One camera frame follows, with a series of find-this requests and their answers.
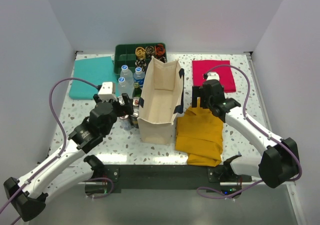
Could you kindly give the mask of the red tab can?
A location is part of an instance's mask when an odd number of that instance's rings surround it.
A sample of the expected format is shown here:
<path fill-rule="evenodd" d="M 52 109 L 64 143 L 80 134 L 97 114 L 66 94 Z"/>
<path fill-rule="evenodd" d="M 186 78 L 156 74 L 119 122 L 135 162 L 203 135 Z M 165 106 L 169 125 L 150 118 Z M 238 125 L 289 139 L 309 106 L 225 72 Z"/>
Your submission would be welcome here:
<path fill-rule="evenodd" d="M 140 102 L 140 97 L 133 97 L 132 98 L 132 105 L 134 109 L 139 108 L 139 102 Z"/>
<path fill-rule="evenodd" d="M 127 120 L 127 119 L 129 119 L 129 115 L 120 116 L 119 119 Z"/>

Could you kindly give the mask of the green glass bottle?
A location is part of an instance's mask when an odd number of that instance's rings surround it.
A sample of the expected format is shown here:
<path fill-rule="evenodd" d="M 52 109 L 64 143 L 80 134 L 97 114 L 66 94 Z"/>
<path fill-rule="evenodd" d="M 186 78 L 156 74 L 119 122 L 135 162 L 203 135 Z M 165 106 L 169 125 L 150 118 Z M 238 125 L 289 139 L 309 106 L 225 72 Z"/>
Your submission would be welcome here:
<path fill-rule="evenodd" d="M 135 83 L 133 84 L 132 97 L 133 97 L 133 98 L 140 98 L 141 95 L 142 95 L 142 89 L 141 89 L 139 83 L 138 83 L 138 82 L 135 82 Z"/>

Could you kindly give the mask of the blue cap clear bottle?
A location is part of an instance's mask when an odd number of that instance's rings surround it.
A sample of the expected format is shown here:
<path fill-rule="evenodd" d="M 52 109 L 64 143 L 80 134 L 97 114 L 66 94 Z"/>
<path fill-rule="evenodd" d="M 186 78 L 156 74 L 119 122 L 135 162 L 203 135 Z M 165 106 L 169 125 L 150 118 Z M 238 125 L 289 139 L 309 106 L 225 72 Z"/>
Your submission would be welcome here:
<path fill-rule="evenodd" d="M 127 81 L 125 77 L 119 77 L 118 79 L 118 92 L 120 95 L 127 94 L 130 99 L 133 98 L 134 85 L 132 82 Z"/>

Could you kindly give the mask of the silver top can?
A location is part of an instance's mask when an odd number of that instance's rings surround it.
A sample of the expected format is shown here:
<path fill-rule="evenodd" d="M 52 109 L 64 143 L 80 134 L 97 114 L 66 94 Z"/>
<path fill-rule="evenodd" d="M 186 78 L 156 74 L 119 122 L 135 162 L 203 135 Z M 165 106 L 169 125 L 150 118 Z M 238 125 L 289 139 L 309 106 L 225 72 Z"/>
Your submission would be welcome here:
<path fill-rule="evenodd" d="M 129 117 L 130 117 L 130 121 L 131 121 L 132 126 L 136 129 L 138 129 L 139 128 L 139 124 L 138 124 L 139 115 L 137 113 L 134 113 L 134 114 L 130 115 Z"/>

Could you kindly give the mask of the small clear water bottle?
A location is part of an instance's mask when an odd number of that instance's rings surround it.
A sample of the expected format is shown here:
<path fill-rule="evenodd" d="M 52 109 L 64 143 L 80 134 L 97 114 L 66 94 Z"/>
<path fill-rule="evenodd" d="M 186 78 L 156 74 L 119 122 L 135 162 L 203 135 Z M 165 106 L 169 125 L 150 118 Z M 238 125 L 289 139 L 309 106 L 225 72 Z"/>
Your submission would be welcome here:
<path fill-rule="evenodd" d="M 133 73 L 126 64 L 121 66 L 120 76 L 125 78 L 129 85 L 134 85 Z"/>

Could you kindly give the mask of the Pocari Sweat bottle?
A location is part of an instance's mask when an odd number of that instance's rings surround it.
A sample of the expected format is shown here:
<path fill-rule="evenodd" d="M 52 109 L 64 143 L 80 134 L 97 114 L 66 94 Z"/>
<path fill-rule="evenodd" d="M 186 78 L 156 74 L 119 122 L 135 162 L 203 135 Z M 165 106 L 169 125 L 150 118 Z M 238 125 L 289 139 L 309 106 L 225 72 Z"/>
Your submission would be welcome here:
<path fill-rule="evenodd" d="M 136 67 L 135 72 L 133 74 L 133 79 L 135 83 L 139 84 L 140 88 L 143 88 L 144 81 L 145 81 L 145 72 L 142 70 L 141 67 Z"/>

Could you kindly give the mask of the beige canvas tote bag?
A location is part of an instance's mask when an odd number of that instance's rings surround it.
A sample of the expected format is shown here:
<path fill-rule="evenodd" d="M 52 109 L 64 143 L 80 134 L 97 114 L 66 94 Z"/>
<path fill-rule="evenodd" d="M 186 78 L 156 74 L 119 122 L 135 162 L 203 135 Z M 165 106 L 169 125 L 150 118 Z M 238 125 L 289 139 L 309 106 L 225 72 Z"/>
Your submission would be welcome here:
<path fill-rule="evenodd" d="M 151 59 L 138 106 L 137 122 L 144 143 L 171 143 L 176 117 L 184 111 L 184 78 L 185 71 L 177 60 L 164 63 Z"/>

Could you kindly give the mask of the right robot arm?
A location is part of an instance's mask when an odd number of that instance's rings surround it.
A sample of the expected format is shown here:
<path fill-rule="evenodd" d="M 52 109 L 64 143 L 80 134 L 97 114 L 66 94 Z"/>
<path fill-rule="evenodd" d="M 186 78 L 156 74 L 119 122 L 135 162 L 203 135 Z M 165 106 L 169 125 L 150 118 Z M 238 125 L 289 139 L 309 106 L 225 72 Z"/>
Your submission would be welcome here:
<path fill-rule="evenodd" d="M 226 98 L 218 80 L 193 86 L 191 106 L 210 110 L 214 117 L 244 136 L 261 155 L 260 158 L 235 155 L 227 159 L 222 170 L 227 181 L 233 182 L 245 175 L 258 177 L 270 188 L 276 188 L 301 175 L 297 143 L 290 137 L 283 139 L 274 134 L 248 115 L 238 101 Z"/>

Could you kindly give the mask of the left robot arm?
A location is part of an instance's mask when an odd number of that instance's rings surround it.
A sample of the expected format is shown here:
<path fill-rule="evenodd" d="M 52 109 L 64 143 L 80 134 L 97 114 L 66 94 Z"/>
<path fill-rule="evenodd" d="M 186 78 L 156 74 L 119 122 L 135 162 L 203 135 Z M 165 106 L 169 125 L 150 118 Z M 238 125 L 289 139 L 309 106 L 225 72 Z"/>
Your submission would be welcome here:
<path fill-rule="evenodd" d="M 48 194 L 45 188 L 70 164 L 83 157 L 110 133 L 117 118 L 133 114 L 132 99 L 122 94 L 105 100 L 95 94 L 95 107 L 70 135 L 63 135 L 63 144 L 40 165 L 20 178 L 10 177 L 4 182 L 8 203 L 12 204 L 20 218 L 28 222 L 45 208 Z"/>

